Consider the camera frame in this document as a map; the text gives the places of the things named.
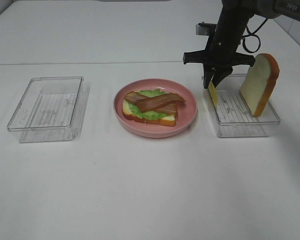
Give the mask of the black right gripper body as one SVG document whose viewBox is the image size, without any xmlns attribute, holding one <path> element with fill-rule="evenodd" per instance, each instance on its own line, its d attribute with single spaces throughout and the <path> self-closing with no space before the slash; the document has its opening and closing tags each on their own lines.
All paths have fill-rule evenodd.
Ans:
<svg viewBox="0 0 300 240">
<path fill-rule="evenodd" d="M 253 66 L 254 56 L 237 52 L 250 18 L 250 14 L 220 15 L 214 34 L 206 35 L 208 40 L 205 49 L 185 52 L 183 63 L 200 63 L 214 68 Z"/>
</svg>

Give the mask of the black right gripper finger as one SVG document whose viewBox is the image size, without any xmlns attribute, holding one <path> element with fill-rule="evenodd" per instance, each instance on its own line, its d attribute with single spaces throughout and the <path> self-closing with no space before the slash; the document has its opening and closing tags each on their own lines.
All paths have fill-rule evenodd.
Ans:
<svg viewBox="0 0 300 240">
<path fill-rule="evenodd" d="M 203 65 L 203 87 L 207 89 L 215 74 L 215 68 L 210 65 Z"/>
<path fill-rule="evenodd" d="M 216 88 L 221 83 L 221 81 L 224 78 L 226 78 L 227 76 L 229 76 L 232 72 L 233 72 L 232 67 L 216 68 L 214 71 L 213 78 L 212 78 L 212 83 L 213 83 L 214 87 Z"/>
</svg>

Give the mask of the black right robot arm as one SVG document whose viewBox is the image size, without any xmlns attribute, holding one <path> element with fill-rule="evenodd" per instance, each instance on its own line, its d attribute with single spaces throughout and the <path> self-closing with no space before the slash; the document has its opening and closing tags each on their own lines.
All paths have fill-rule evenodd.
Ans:
<svg viewBox="0 0 300 240">
<path fill-rule="evenodd" d="M 243 43 L 244 33 L 254 15 L 274 19 L 280 15 L 300 21 L 300 0 L 224 0 L 216 24 L 201 22 L 196 25 L 196 34 L 208 36 L 204 50 L 186 52 L 183 63 L 203 65 L 203 87 L 212 83 L 217 86 L 229 76 L 234 66 L 255 63 L 251 51 L 237 52 Z"/>
</svg>

